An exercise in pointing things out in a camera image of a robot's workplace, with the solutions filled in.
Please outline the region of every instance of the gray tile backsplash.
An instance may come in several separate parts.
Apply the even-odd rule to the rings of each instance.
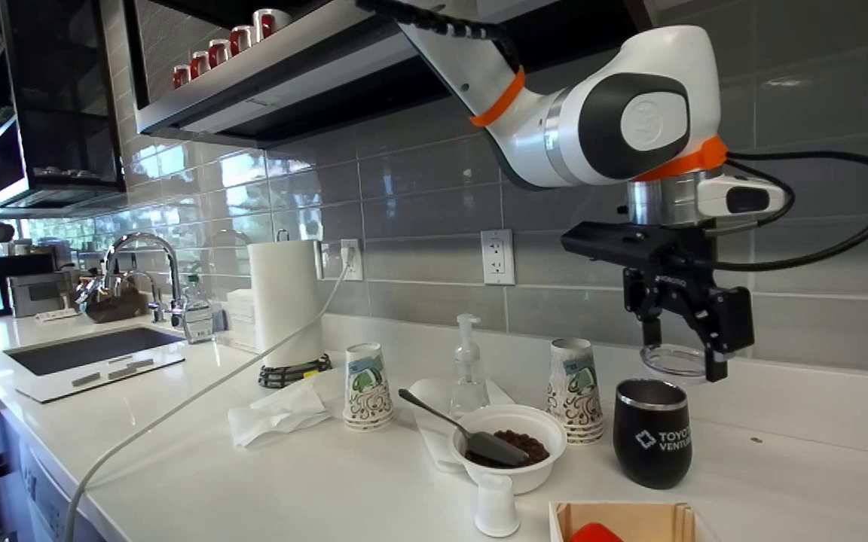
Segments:
[[[635,344],[620,306],[620,272],[559,250],[580,220],[620,220],[623,185],[521,189],[466,128],[454,101],[369,117],[270,152],[134,136],[124,18],[101,0],[110,75],[126,152],[126,204],[27,233],[75,250],[109,247],[154,229],[200,263],[212,294],[251,286],[248,244],[273,238],[360,238],[365,279],[343,282],[332,314],[451,324],[477,314],[484,327]],[[209,31],[162,5],[141,5],[148,27],[178,36],[148,49],[167,69]],[[737,152],[837,147],[868,155],[868,2],[858,0],[687,0],[660,22],[703,24],[722,75],[722,138]],[[543,75],[559,87],[601,57]],[[831,163],[766,163],[799,189],[792,220],[720,238],[731,263],[815,250],[868,217],[868,173]],[[479,233],[514,233],[514,286],[483,286]],[[777,275],[718,275],[749,286],[759,359],[868,367],[868,244],[846,256]]]

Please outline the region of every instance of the paper towel roll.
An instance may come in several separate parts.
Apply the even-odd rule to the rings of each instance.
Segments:
[[[256,333],[259,351],[285,340],[280,351],[261,359],[264,367],[285,367],[312,362],[321,357],[312,244],[311,241],[270,241],[251,244],[251,282],[256,294]]]

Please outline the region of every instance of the kitchen counter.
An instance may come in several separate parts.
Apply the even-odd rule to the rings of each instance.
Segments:
[[[0,318],[0,351],[8,344],[89,333],[95,327],[98,324],[84,321],[44,324],[36,318]],[[365,327],[338,318],[325,324],[325,333],[346,344],[349,337],[365,337]],[[428,371],[424,364],[399,364],[405,357],[399,357],[404,348],[388,344],[392,333],[404,337],[415,352],[428,351],[428,337],[450,337],[451,330],[428,333],[424,324],[412,324],[409,330],[395,327],[369,333],[369,340],[383,337],[388,371],[398,387],[398,380],[409,383],[428,378],[430,364]],[[496,340],[506,337],[484,337],[484,357],[501,351],[530,352],[521,344],[501,348]],[[16,391],[16,383],[27,373],[0,352],[0,406],[5,406],[5,415],[19,424],[55,479],[71,490],[104,450],[244,362],[244,352],[223,344],[186,348],[183,364],[43,406]],[[618,367],[615,362],[598,362],[605,406],[611,406],[611,400],[605,400],[609,383],[623,378]],[[740,364],[737,383],[728,383],[747,383],[756,396],[759,378],[749,378],[753,371],[761,371],[761,364]],[[544,511],[550,499],[682,499],[703,515],[706,542],[868,539],[868,450],[852,442],[834,447],[818,437],[831,432],[824,424],[837,424],[840,412],[818,410],[815,415],[824,422],[810,424],[818,427],[818,435],[787,437],[787,432],[799,427],[792,419],[805,412],[792,410],[789,422],[777,424],[780,432],[759,427],[766,419],[744,424],[737,422],[737,406],[731,400],[744,405],[747,398],[740,398],[744,391],[722,398],[731,391],[728,383],[722,383],[722,389],[706,387],[703,391],[693,391],[695,462],[676,490],[648,490],[627,482],[615,467],[609,439],[595,447],[569,447],[554,475],[540,490],[518,498],[521,531],[511,539],[548,539]],[[523,383],[518,389],[501,380],[501,387],[511,389],[514,398],[534,398],[521,391],[528,389]],[[93,523],[109,539],[162,542],[484,539],[472,526],[472,484],[457,474],[435,469],[417,435],[409,427],[398,424],[375,435],[359,435],[346,432],[341,422],[325,422],[293,437],[270,437],[251,450],[235,450],[227,432],[227,410],[259,396],[256,371],[244,371],[134,447],[124,450],[89,484],[84,509]]]

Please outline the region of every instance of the white cup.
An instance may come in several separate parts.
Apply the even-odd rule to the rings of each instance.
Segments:
[[[392,422],[378,344],[351,344],[343,352],[343,422],[359,432]]]
[[[566,424],[569,442],[601,437],[601,406],[595,396],[593,352],[585,337],[550,340],[548,410]]]

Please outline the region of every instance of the soap dispenser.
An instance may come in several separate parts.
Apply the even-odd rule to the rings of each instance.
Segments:
[[[488,405],[488,383],[483,367],[483,351],[472,344],[472,324],[479,318],[470,314],[457,316],[457,380],[451,387],[451,412],[464,415]]]

